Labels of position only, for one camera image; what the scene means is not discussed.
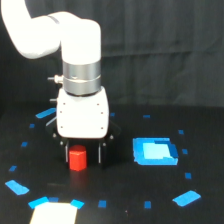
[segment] black background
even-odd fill
[[[224,106],[223,0],[26,0],[32,17],[68,11],[102,29],[111,104]],[[47,102],[61,52],[23,58],[0,18],[0,101]]]

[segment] blue square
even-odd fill
[[[183,135],[184,134],[184,131],[183,130],[179,130],[179,134],[180,135]]]
[[[17,168],[17,166],[11,166],[11,168],[9,169],[10,172],[15,171],[15,169]]]
[[[143,115],[143,118],[150,118],[150,115]]]
[[[107,207],[107,202],[106,201],[99,201],[98,207],[99,208],[106,208]]]
[[[58,198],[52,197],[48,198],[49,202],[58,202]]]
[[[21,146],[22,147],[27,147],[27,145],[28,145],[28,142],[23,142]]]
[[[71,205],[77,207],[78,209],[82,208],[82,206],[84,205],[84,202],[81,201],[77,201],[77,200],[72,200]]]
[[[185,173],[185,178],[186,179],[191,179],[191,173]]]
[[[184,155],[187,155],[188,154],[187,149],[182,149],[182,152],[183,152]]]
[[[150,209],[151,208],[151,202],[145,201],[145,208]]]

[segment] red cube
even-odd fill
[[[70,170],[80,171],[87,167],[86,147],[74,145],[69,149],[69,167]]]

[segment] light blue square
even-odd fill
[[[107,202],[106,201],[99,201],[98,207],[99,208],[106,208],[107,207]]]
[[[77,200],[72,200],[71,205],[75,206],[76,208],[80,209],[84,205],[84,202],[77,201]]]
[[[28,205],[34,209],[35,207],[37,207],[38,205],[41,205],[41,204],[44,204],[46,202],[49,202],[48,198],[47,197],[43,197],[43,198],[39,198],[35,201],[31,201],[28,203]]]
[[[144,149],[143,149],[143,144],[145,143],[156,143],[159,142],[159,144],[164,144],[167,145],[169,148],[169,145],[167,142],[170,142],[169,138],[134,138],[133,139],[133,153],[134,153],[134,161],[137,162],[139,165],[147,165],[147,166],[176,166],[178,163],[178,158],[166,158],[163,157],[163,159],[146,159],[144,157]]]
[[[167,144],[144,143],[143,150],[145,159],[172,158]]]

